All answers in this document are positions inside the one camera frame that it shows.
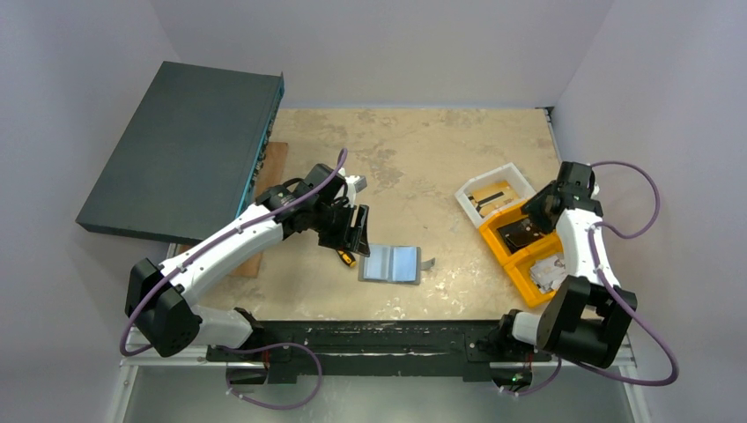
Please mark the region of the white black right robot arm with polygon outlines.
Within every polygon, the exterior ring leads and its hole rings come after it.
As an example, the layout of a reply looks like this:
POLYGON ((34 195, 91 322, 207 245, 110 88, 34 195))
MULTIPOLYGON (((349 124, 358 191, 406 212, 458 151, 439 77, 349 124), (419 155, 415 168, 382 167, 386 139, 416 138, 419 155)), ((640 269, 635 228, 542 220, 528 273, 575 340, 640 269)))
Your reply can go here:
POLYGON ((637 307, 636 295, 599 275, 608 260, 593 252, 594 226, 603 219, 595 199, 590 165, 564 161, 557 177, 523 204, 529 228, 556 234, 563 249, 566 276, 540 315, 512 309, 499 321, 496 343, 508 351, 535 347, 599 368, 611 365, 632 318, 623 306, 637 307))

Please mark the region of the grey leather card holder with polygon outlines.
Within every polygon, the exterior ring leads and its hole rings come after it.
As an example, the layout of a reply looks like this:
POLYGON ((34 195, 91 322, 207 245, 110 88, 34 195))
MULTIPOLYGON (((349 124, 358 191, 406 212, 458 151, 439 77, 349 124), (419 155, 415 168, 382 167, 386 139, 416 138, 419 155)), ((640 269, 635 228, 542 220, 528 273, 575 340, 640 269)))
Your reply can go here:
POLYGON ((423 259, 420 247, 371 244, 369 248, 369 255, 358 264, 359 281, 416 286, 421 273, 436 264, 435 257, 423 259))

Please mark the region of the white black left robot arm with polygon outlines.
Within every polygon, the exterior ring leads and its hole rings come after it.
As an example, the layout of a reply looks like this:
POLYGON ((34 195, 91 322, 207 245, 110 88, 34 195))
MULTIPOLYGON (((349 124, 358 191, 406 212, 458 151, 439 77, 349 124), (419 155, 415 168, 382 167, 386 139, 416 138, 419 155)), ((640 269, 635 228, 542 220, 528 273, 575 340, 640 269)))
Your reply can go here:
POLYGON ((355 203, 366 186, 361 175, 317 164, 304 178, 266 189, 195 247, 160 264, 148 258, 137 262, 129 274, 125 314, 146 344, 131 351, 122 338, 121 354, 152 349, 171 357, 190 345, 243 346, 254 330, 249 313, 202 307, 201 297, 249 258, 306 230, 317 233, 321 247, 369 256, 369 208, 355 203))

